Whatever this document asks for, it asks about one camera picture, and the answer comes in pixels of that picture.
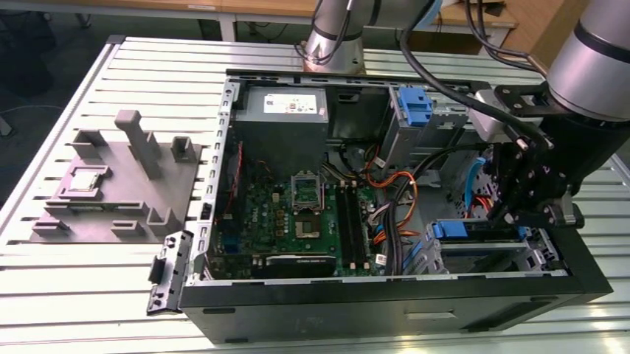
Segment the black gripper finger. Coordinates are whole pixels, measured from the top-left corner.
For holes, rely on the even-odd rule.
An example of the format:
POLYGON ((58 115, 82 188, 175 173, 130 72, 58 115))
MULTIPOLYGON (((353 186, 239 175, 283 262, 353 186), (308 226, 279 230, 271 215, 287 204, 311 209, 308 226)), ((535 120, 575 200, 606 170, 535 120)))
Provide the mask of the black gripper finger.
POLYGON ((574 227, 574 203, 550 203, 535 208, 517 208, 511 211, 517 226, 530 228, 574 227))
POLYGON ((487 214, 491 226, 546 226, 545 213, 535 201, 538 160, 546 155, 546 142, 501 143, 493 149, 490 175, 497 183, 497 201, 487 214))

